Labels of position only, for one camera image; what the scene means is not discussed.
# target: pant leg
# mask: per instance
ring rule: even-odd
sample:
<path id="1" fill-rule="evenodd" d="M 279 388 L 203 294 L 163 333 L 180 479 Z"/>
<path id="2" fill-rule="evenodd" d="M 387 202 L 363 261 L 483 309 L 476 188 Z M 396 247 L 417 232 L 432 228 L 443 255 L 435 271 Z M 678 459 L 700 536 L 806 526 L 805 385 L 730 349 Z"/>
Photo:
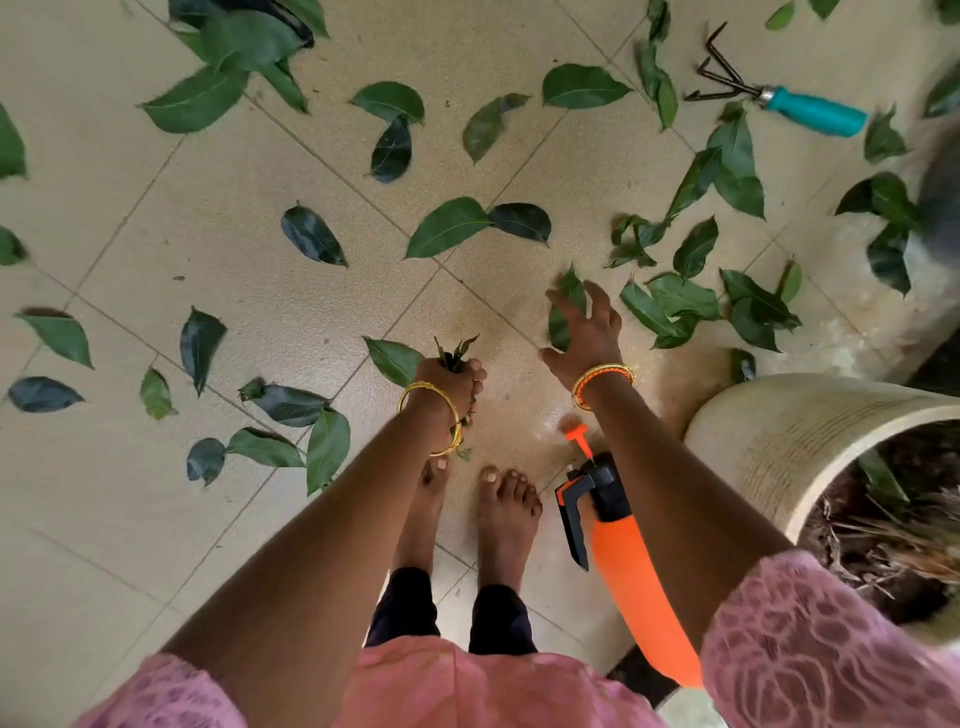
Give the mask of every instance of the pant leg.
<path id="1" fill-rule="evenodd" d="M 491 584 L 473 602 L 469 651 L 474 655 L 529 655 L 536 652 L 526 605 L 503 584 Z"/>
<path id="2" fill-rule="evenodd" d="M 387 590 L 373 611 L 365 647 L 376 647 L 394 637 L 440 637 L 437 607 L 430 590 L 430 574 L 405 567 L 390 575 Z"/>

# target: pink lace sleeve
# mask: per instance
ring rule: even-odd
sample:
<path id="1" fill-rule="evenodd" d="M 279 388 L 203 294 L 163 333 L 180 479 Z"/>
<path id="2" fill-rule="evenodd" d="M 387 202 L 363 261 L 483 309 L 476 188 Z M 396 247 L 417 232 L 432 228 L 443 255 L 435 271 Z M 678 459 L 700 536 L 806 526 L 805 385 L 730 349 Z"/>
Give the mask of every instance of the pink lace sleeve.
<path id="1" fill-rule="evenodd" d="M 960 725 L 960 670 L 805 551 L 764 559 L 720 607 L 704 685 L 731 728 Z"/>
<path id="2" fill-rule="evenodd" d="M 173 655 L 154 655 L 72 728 L 247 728 L 247 721 L 203 670 Z"/>

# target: bare foot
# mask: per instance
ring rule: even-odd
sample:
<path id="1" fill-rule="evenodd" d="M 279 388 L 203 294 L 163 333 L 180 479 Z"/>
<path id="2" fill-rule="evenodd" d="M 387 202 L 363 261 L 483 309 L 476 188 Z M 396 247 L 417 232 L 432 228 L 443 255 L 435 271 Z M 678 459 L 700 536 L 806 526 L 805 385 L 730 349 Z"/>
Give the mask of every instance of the bare foot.
<path id="1" fill-rule="evenodd" d="M 483 469 L 477 512 L 479 587 L 505 584 L 519 593 L 542 512 L 537 489 L 527 482 L 526 475 L 509 471 L 500 479 L 496 468 Z"/>
<path id="2" fill-rule="evenodd" d="M 446 456 L 431 457 L 426 461 L 396 545 L 394 570 L 417 567 L 433 573 L 433 545 L 437 540 L 437 524 L 444 508 L 444 492 L 449 478 L 450 461 Z"/>

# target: gold bangle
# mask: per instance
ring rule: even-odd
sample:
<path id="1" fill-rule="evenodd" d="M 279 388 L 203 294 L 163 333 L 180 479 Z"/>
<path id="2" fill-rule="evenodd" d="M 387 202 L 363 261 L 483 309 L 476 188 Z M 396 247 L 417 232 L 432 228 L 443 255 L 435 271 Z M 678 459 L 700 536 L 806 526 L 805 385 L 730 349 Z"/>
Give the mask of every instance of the gold bangle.
<path id="1" fill-rule="evenodd" d="M 636 374 L 634 374 L 634 370 L 628 367 L 626 364 L 613 362 L 611 364 L 601 364 L 596 367 L 590 367 L 580 375 L 580 378 L 574 382 L 573 388 L 570 390 L 570 395 L 573 397 L 573 403 L 584 412 L 593 411 L 587 406 L 587 403 L 584 402 L 583 395 L 581 394 L 584 387 L 586 387 L 587 382 L 589 382 L 595 376 L 604 375 L 607 372 L 618 372 L 619 374 L 622 374 L 630 380 L 631 386 L 633 386 L 634 382 L 636 381 Z"/>
<path id="2" fill-rule="evenodd" d="M 453 426 L 453 442 L 450 443 L 450 447 L 442 450 L 440 452 L 431 452 L 430 457 L 440 457 L 441 455 L 449 455 L 456 448 L 460 447 L 461 443 L 464 442 L 464 428 L 460 424 L 460 414 L 457 412 L 457 408 L 453 404 L 453 400 L 449 395 L 438 387 L 436 384 L 431 384 L 428 381 L 415 381 L 410 384 L 406 389 L 403 390 L 403 394 L 400 395 L 400 402 L 396 405 L 396 411 L 399 413 L 403 410 L 403 404 L 407 401 L 407 397 L 415 389 L 429 389 L 431 392 L 436 392 L 438 395 L 444 398 L 444 401 L 450 406 L 450 410 L 453 412 L 453 421 L 456 425 Z"/>

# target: orange bangle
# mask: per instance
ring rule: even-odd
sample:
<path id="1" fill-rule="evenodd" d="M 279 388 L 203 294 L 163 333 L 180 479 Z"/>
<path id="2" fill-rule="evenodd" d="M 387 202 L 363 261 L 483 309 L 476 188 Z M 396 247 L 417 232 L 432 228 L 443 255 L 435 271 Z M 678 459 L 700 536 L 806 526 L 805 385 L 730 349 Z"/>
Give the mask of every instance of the orange bangle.
<path id="1" fill-rule="evenodd" d="M 617 372 L 622 374 L 630 380 L 631 386 L 633 386 L 634 382 L 636 381 L 636 374 L 634 374 L 634 370 L 628 367 L 626 364 L 601 364 L 598 367 L 591 367 L 590 369 L 587 369 L 574 383 L 573 389 L 570 390 L 570 394 L 573 397 L 573 403 L 576 404 L 580 409 L 584 410 L 584 412 L 592 411 L 587 406 L 587 403 L 584 402 L 583 395 L 581 394 L 584 390 L 584 387 L 586 387 L 587 382 L 589 382 L 595 376 L 604 375 L 607 372 Z"/>

